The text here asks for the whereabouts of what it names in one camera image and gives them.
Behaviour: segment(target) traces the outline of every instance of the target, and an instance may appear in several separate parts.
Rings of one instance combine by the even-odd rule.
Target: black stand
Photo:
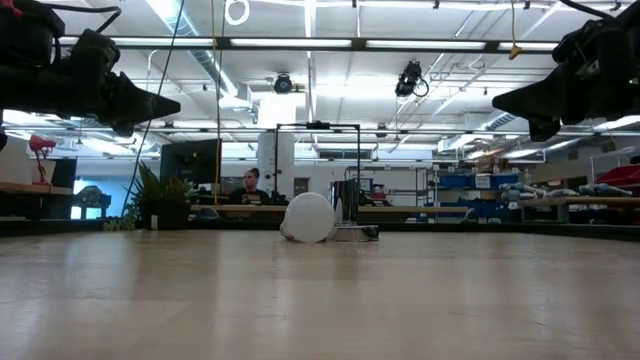
[[[353,128],[356,130],[356,134],[358,135],[357,138],[357,144],[358,144],[358,156],[356,158],[356,162],[357,162],[357,166],[358,166],[358,172],[356,175],[356,179],[355,179],[355,184],[354,184],[354,193],[355,194],[359,194],[360,193],[360,125],[359,124],[330,124],[327,122],[320,122],[320,121],[315,121],[315,122],[310,122],[310,123],[295,123],[295,124],[277,124],[276,125],[276,132],[275,132],[275,146],[274,146],[274,152],[275,152],[275,171],[274,171],[274,191],[272,196],[274,196],[273,200],[275,201],[277,199],[278,196],[278,173],[280,172],[280,169],[278,168],[278,134],[280,132],[280,128],[282,127],[296,127],[296,128],[300,128],[303,127],[307,130],[326,130],[326,131],[332,131],[333,133],[342,133],[342,128]],[[355,223],[358,223],[358,207],[356,206],[355,209],[352,210],[352,214],[351,214],[353,221],[355,221]]]

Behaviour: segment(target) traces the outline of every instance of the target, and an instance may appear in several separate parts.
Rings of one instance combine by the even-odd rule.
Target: red desk lamp
[[[29,139],[29,149],[36,153],[36,160],[38,161],[38,171],[40,172],[40,181],[34,181],[34,185],[49,185],[47,180],[45,179],[45,174],[47,171],[44,169],[42,164],[40,164],[40,155],[42,155],[43,159],[47,158],[47,155],[53,150],[56,146],[56,142],[53,140],[45,140],[39,136],[31,135]]]

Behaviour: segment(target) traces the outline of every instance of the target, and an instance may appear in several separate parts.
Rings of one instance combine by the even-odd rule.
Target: red object
[[[13,0],[0,0],[0,7],[9,8],[11,11],[13,11],[13,15],[15,16],[22,16],[22,10],[16,9],[16,7],[13,5]]]
[[[619,166],[600,176],[595,183],[619,188],[640,188],[640,165]]]
[[[38,171],[40,172],[40,181],[38,182],[34,181],[33,182],[34,185],[49,185],[49,186],[51,185],[47,182],[47,179],[45,179],[44,177],[47,172],[42,166],[42,164],[40,164],[40,155],[42,155],[43,159],[46,159],[47,155],[49,155],[49,153],[51,152],[51,150],[53,150],[55,146],[56,146],[55,141],[45,140],[39,136],[31,135],[31,138],[29,139],[29,149],[31,149],[31,151],[36,153],[36,161],[38,161]]]

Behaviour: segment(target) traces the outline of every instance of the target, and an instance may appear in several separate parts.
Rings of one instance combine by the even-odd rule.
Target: cable
[[[117,6],[107,6],[102,8],[88,8],[88,7],[79,7],[79,6],[69,6],[69,5],[60,5],[60,4],[48,4],[49,8],[54,10],[63,10],[63,11],[73,11],[73,12],[82,12],[89,14],[103,14],[107,12],[113,12],[113,14],[105,21],[98,29],[96,29],[97,33],[101,33],[109,27],[117,18],[122,14],[122,9]]]
[[[613,19],[613,16],[611,16],[611,15],[609,15],[607,13],[604,13],[602,11],[596,10],[594,8],[591,8],[591,7],[582,5],[582,4],[575,3],[575,2],[573,2],[571,0],[560,0],[560,2],[565,4],[565,5],[567,5],[568,7],[572,8],[572,9],[576,9],[578,11],[582,11],[584,13],[587,13],[587,14],[590,14],[590,15],[593,15],[593,16],[597,16],[597,17],[600,17],[600,18],[603,18],[603,19]]]
[[[151,107],[156,106],[156,102],[162,92],[162,85],[164,85],[164,79],[167,77],[167,69],[169,69],[169,62],[171,61],[171,54],[173,54],[174,44],[176,42],[176,37],[178,36],[178,26],[180,25],[180,20],[182,20],[182,10],[184,9],[185,0],[182,0],[180,3],[180,10],[178,11],[178,18],[176,20],[176,25],[173,28],[173,35],[171,36],[171,45],[169,45],[169,54],[167,55],[167,61],[164,64],[164,69],[162,69],[162,77],[160,78],[160,85],[158,85],[158,96],[154,98]],[[142,145],[144,145],[144,141],[147,139],[147,134],[149,133],[149,129],[151,128],[152,120],[149,120],[147,123],[147,127],[144,130],[144,135],[142,135],[142,141],[140,141],[140,147],[138,148],[138,152],[136,154],[136,161],[133,166],[133,175],[131,176],[131,182],[129,183],[129,187],[127,188],[127,194],[124,197],[124,203],[122,204],[122,213],[120,217],[124,216],[124,211],[127,208],[127,201],[129,201],[129,194],[131,193],[131,189],[133,188],[133,183],[136,180],[136,175],[138,173],[138,164],[140,163],[140,155],[142,154]]]
[[[522,52],[522,48],[516,45],[516,0],[511,0],[511,50],[509,60],[513,60]]]
[[[227,3],[229,0],[224,0],[224,8],[227,9]],[[214,41],[213,41],[213,59],[215,60],[215,46],[216,46],[216,42],[215,42],[215,32],[216,32],[216,17],[215,17],[215,11],[214,11],[214,2],[215,0],[211,0],[211,36],[213,37]],[[249,4],[246,4],[246,8],[247,13],[249,12]],[[225,19],[225,16],[223,14],[222,17],[222,31],[221,31],[221,37],[224,38],[224,30],[225,30],[225,25],[227,23],[227,21],[229,21],[229,19]],[[216,150],[216,178],[214,179],[214,188],[213,188],[213,203],[218,205],[218,192],[219,192],[219,187],[220,187],[220,168],[222,167],[222,141],[220,140],[220,127],[221,127],[221,119],[220,119],[220,85],[221,85],[221,77],[222,77],[222,50],[220,51],[220,56],[218,57],[218,69],[220,69],[220,71],[218,71],[218,82],[216,83],[216,135],[217,135],[217,150]]]

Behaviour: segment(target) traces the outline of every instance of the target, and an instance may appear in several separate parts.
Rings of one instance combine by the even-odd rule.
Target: blue bin
[[[491,188],[497,189],[502,184],[513,184],[518,182],[518,175],[494,175],[491,177]]]
[[[471,177],[460,175],[440,176],[438,186],[444,188],[466,188],[471,186]]]

